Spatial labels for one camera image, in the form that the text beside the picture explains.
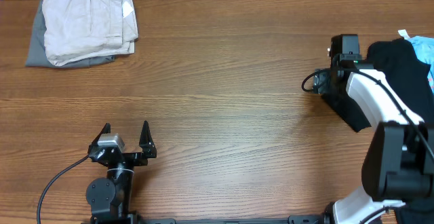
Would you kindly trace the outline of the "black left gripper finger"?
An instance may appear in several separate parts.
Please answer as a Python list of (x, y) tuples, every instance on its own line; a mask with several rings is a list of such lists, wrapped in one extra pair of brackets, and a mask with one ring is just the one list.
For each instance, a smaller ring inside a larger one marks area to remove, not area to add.
[(100, 133), (97, 135), (97, 137), (91, 142), (90, 146), (94, 146), (98, 144), (99, 138), (103, 134), (108, 134), (111, 132), (111, 125), (109, 123), (105, 123), (104, 127), (101, 129)]
[(149, 123), (144, 121), (142, 126), (142, 131), (140, 134), (139, 147), (142, 149), (142, 153), (145, 158), (156, 158), (157, 157), (157, 149), (153, 142), (151, 131), (149, 128)]

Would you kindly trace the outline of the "black t-shirt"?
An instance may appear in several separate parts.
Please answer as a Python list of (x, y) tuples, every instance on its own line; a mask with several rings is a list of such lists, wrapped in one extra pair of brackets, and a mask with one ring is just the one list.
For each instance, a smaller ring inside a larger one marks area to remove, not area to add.
[(322, 94), (321, 98), (354, 132), (371, 126), (359, 105), (348, 95)]

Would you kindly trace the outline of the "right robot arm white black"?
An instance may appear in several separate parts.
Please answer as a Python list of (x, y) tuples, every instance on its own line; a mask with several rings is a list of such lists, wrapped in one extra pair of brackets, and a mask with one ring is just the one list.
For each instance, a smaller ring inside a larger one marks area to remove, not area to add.
[(374, 131), (361, 186), (331, 203), (320, 223), (433, 222), (433, 40), (402, 35), (373, 43), (366, 55), (356, 34), (334, 36), (330, 67), (309, 75), (312, 93), (354, 131)]

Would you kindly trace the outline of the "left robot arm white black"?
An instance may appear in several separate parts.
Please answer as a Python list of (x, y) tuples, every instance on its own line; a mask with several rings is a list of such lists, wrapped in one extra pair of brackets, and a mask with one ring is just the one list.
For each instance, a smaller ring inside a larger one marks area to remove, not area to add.
[(146, 166), (149, 159), (157, 157), (147, 121), (143, 123), (138, 145), (141, 151), (126, 152), (123, 139), (119, 134), (111, 133), (109, 123), (104, 125), (90, 144), (88, 156), (91, 161), (107, 168), (106, 176), (95, 179), (86, 189), (85, 196), (92, 214), (91, 223), (144, 222), (136, 211), (130, 210), (130, 200), (134, 168)]

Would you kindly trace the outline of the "black garment pile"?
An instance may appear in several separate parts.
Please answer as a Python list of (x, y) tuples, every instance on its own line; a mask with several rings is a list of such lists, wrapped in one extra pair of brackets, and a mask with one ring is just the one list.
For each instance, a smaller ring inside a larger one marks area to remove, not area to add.
[[(427, 75), (431, 66), (416, 56), (405, 39), (378, 41), (370, 45), (367, 58), (381, 70), (388, 84), (413, 112), (433, 124), (433, 93)], [(395, 211), (398, 223), (433, 224), (433, 198), (417, 200)]]

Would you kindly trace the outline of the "grey folded garment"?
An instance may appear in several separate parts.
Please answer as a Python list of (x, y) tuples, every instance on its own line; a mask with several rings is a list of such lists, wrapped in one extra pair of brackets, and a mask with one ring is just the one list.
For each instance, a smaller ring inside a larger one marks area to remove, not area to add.
[(115, 56), (99, 56), (85, 58), (74, 61), (60, 67), (53, 65), (46, 56), (44, 46), (44, 34), (46, 32), (45, 18), (42, 12), (43, 0), (39, 0), (37, 13), (33, 21), (31, 41), (28, 49), (28, 56), (25, 62), (26, 67), (45, 67), (53, 69), (81, 69), (90, 68), (102, 64), (108, 64), (115, 61)]

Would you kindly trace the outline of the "light blue garment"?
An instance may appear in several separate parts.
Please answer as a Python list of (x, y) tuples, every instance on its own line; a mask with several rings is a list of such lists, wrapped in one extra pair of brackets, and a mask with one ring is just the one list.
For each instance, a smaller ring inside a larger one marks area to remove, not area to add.
[(430, 66), (427, 80), (431, 90), (433, 90), (433, 38), (421, 36), (410, 37), (405, 29), (398, 30), (398, 34), (412, 44), (419, 61)]

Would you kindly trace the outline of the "beige folded trousers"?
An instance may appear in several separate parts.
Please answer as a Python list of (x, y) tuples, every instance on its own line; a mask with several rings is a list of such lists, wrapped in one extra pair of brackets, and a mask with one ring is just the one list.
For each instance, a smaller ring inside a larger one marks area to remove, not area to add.
[(86, 58), (135, 52), (133, 0), (43, 0), (45, 53), (63, 67)]

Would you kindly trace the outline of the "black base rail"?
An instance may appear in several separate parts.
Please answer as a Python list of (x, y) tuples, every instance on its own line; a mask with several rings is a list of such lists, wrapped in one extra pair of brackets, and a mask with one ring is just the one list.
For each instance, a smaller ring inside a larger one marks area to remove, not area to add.
[(286, 218), (265, 219), (144, 219), (140, 215), (131, 215), (123, 219), (111, 221), (90, 221), (91, 224), (333, 224), (330, 214), (291, 215)]

